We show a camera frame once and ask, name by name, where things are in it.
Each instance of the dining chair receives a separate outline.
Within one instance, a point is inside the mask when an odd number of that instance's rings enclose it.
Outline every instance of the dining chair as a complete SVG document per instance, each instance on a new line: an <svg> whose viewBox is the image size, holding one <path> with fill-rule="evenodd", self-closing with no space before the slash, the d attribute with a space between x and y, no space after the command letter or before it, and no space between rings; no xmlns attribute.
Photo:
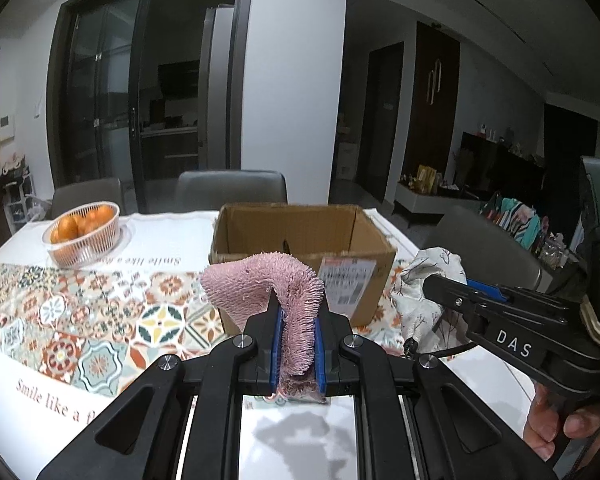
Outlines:
<svg viewBox="0 0 600 480"><path fill-rule="evenodd" d="M286 203L286 183L277 171L185 171L176 184L179 213L219 210L226 203Z"/></svg>
<svg viewBox="0 0 600 480"><path fill-rule="evenodd" d="M429 235L423 249L442 247L460 256L470 280L536 290L542 267L531 253L493 222L454 206Z"/></svg>
<svg viewBox="0 0 600 480"><path fill-rule="evenodd" d="M51 219L58 218L74 207L101 200L115 202L120 206L120 214L125 214L120 180L117 178L99 178L69 184L56 189L51 201Z"/></svg>

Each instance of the pink towel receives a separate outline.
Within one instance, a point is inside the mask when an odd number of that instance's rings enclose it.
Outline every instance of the pink towel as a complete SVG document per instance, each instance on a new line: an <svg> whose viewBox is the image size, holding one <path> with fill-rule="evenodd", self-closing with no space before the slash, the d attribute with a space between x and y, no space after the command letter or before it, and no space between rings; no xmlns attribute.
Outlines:
<svg viewBox="0 0 600 480"><path fill-rule="evenodd" d="M288 254L263 253L209 266L201 282L213 306L240 330L249 316L267 309L273 289L285 321L278 388L287 396L315 389L314 320L324 283L310 267Z"/></svg>

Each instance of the white mesh basket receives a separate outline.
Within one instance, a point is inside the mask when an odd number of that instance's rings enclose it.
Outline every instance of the white mesh basket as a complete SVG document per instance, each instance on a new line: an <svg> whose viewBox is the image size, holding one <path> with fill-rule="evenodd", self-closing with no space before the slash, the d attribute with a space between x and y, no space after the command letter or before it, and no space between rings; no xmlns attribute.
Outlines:
<svg viewBox="0 0 600 480"><path fill-rule="evenodd" d="M69 215L87 216L89 211L99 208L101 205L108 205L113 209L114 215L111 220L101 227L98 227L91 233L62 242L59 244L51 243L51 233L58 227L61 219ZM93 202L91 204L75 207L71 211L59 216L54 222L46 228L42 235L42 243L48 251L54 263L61 269L69 269L92 264L98 258L103 257L118 243L120 238L120 226L118 218L120 208L114 202Z"/></svg>

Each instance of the white patterned fabric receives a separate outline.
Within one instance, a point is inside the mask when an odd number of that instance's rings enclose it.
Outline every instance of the white patterned fabric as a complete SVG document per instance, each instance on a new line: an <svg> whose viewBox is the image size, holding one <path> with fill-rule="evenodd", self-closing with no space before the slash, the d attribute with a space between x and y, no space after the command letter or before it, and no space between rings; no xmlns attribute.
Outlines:
<svg viewBox="0 0 600 480"><path fill-rule="evenodd" d="M418 342L418 352L433 352L464 344L461 318L445 313L437 303L427 300L422 293L425 278L433 274L466 284L460 256L439 247L418 251L416 257L398 275L391 291L395 309L400 315L402 338Z"/></svg>

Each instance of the dining table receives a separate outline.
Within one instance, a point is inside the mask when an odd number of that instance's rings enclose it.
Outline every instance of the dining table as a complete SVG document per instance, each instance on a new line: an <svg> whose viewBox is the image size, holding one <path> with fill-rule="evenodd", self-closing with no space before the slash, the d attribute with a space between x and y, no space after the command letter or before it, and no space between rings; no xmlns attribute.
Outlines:
<svg viewBox="0 0 600 480"><path fill-rule="evenodd" d="M400 353L390 290L418 248L375 209L365 213L397 253L376 315L355 331ZM52 262L42 244L48 221L25 225L0 248L0 455L17 478L34 480L158 357L195 358L227 338L200 284L217 217L120 217L113 250L79 269ZM522 435L534 395L525 374L480 347L444 361ZM282 480L350 480L357 468L352 397L244 397L241 479L266 472Z"/></svg>

